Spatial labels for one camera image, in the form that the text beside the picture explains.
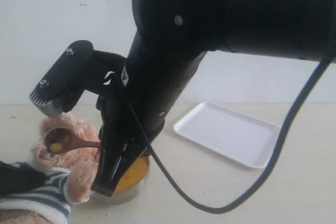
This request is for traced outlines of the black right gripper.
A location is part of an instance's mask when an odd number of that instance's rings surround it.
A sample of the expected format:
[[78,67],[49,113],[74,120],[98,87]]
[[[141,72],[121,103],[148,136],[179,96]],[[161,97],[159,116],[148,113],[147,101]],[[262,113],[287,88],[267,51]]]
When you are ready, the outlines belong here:
[[165,117],[195,75],[206,49],[196,42],[171,42],[137,32],[129,54],[96,51],[107,65],[107,91],[97,101],[103,124],[97,174],[91,189],[111,197],[125,151],[127,168],[148,157],[145,137],[155,138]]

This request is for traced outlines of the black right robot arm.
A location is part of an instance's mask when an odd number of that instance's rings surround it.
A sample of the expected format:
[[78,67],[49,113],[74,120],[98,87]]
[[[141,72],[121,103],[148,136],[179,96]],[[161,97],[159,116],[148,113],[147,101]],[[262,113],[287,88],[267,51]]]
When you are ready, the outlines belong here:
[[335,0],[132,0],[136,34],[107,66],[92,190],[111,196],[209,51],[319,61],[335,55]]

